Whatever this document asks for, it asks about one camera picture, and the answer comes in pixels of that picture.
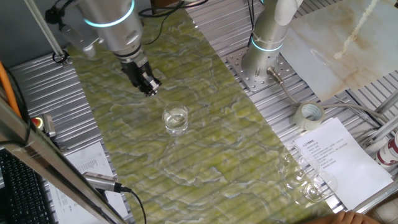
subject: blue led ring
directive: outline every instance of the blue led ring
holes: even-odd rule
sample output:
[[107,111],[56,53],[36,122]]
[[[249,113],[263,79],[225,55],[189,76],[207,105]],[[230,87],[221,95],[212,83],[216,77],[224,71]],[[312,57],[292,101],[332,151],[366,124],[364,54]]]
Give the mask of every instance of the blue led ring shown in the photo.
[[270,50],[268,50],[268,49],[262,49],[261,47],[257,46],[257,44],[254,43],[253,37],[251,38],[251,42],[252,42],[253,45],[254,45],[255,47],[257,47],[258,49],[263,50],[263,51],[268,51],[268,52],[269,52],[269,51],[276,51],[276,50],[279,50],[279,49],[282,47],[282,45],[283,45],[283,43],[282,43],[279,47],[277,47],[277,48],[275,48],[275,49],[270,49]]
[[132,0],[130,10],[126,13],[126,15],[124,15],[122,18],[120,18],[114,22],[110,22],[110,23],[106,23],[106,24],[96,24],[94,22],[89,21],[88,19],[84,19],[84,21],[90,26],[99,27],[99,28],[115,26],[116,24],[123,22],[125,19],[127,19],[131,15],[131,13],[134,10],[135,4],[136,3],[134,2],[134,0]]

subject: hand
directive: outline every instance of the hand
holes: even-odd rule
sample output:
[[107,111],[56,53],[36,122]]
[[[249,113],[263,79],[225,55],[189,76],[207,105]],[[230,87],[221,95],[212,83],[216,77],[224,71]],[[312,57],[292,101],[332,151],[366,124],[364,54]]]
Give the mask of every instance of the hand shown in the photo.
[[336,214],[330,224],[379,224],[366,215],[353,211],[339,212]]

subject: orange cable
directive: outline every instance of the orange cable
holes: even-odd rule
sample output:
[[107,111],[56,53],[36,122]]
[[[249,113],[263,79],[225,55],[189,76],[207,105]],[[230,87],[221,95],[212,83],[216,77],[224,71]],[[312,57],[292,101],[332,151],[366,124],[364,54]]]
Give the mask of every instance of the orange cable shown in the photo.
[[14,110],[14,112],[20,118],[22,118],[21,112],[19,112],[19,108],[18,108],[17,100],[15,98],[14,91],[12,90],[10,79],[8,79],[7,72],[4,69],[1,62],[0,62],[0,80],[2,82],[2,86],[4,87],[4,90],[6,91],[6,95],[8,97],[8,103],[10,104],[10,107]]

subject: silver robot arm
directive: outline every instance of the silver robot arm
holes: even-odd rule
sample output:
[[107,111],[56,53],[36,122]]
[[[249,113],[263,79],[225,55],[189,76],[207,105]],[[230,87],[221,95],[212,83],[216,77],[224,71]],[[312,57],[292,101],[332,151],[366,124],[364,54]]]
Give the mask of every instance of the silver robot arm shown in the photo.
[[146,96],[156,94],[161,82],[141,47],[142,24],[134,0],[81,0],[77,7],[100,41],[120,60],[131,83]]
[[265,10],[257,18],[250,47],[242,58],[242,69],[249,77],[266,79],[278,68],[278,55],[289,22],[303,0],[263,0]]

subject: red object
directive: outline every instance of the red object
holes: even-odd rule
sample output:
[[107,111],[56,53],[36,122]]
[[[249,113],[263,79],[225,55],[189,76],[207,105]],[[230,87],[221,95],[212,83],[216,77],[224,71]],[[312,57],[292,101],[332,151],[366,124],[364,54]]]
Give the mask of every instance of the red object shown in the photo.
[[39,119],[37,119],[37,118],[32,118],[32,122],[33,122],[37,127],[40,126],[40,121],[39,121]]

